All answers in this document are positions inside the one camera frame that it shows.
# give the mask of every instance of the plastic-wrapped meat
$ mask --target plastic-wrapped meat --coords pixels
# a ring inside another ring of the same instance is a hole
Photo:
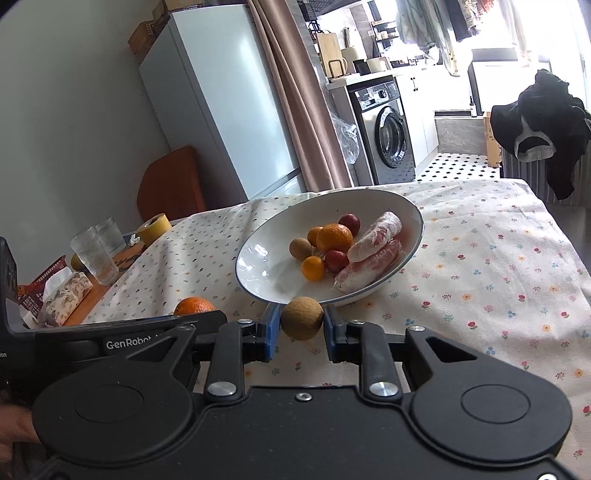
[[[347,252],[351,263],[361,262],[378,252],[385,244],[400,233],[402,222],[392,212],[384,212],[367,229],[359,241]]]
[[[402,245],[395,238],[382,249],[361,262],[350,263],[335,278],[335,287],[346,293],[353,293],[377,280],[402,251]]]

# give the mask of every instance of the floral tablecloth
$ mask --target floral tablecloth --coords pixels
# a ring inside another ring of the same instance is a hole
[[[574,419],[559,459],[591,478],[591,293],[589,274],[544,205],[521,180],[380,186],[421,209],[426,227],[413,259],[381,290],[339,310],[387,333],[425,325],[550,380]],[[268,218],[314,194],[259,199],[193,215],[152,245],[87,322],[169,314],[203,296],[229,319],[265,305],[238,286],[236,255]],[[199,382],[204,381],[202,370]],[[280,335],[270,364],[249,364],[247,384],[356,384],[352,364],[331,364],[322,334]]]

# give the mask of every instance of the white bowl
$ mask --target white bowl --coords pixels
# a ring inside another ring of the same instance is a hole
[[[361,220],[358,238],[387,210],[402,222],[402,232],[397,236],[402,254],[381,278],[348,294],[334,287],[331,274],[327,273],[319,282],[304,278],[301,262],[289,253],[294,238],[305,238],[312,227],[336,223],[347,213],[354,213]],[[311,297],[321,305],[346,305],[382,287],[410,260],[422,237],[423,217],[406,198],[385,190],[340,190],[305,200],[263,223],[240,250],[236,276],[242,288],[259,300],[285,305],[296,297]]]

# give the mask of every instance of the cutting board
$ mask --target cutting board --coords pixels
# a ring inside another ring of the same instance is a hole
[[[345,62],[343,61],[343,54],[340,52],[339,39],[336,33],[318,33],[316,38],[326,76],[328,78],[343,76],[346,73],[346,67],[343,69]],[[334,75],[330,72],[329,62],[331,60],[343,61],[343,63],[334,61],[330,64]]]

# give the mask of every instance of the drinking glass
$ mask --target drinking glass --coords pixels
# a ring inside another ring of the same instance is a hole
[[[98,283],[107,286],[117,280],[119,269],[113,258],[105,251],[95,227],[91,226],[88,230],[76,235],[70,242],[70,246]]]
[[[123,240],[123,235],[121,235],[119,227],[112,217],[109,217],[104,222],[99,223],[95,226],[95,228],[96,233],[103,242],[106,252],[110,256],[114,257],[127,246],[125,240]]]

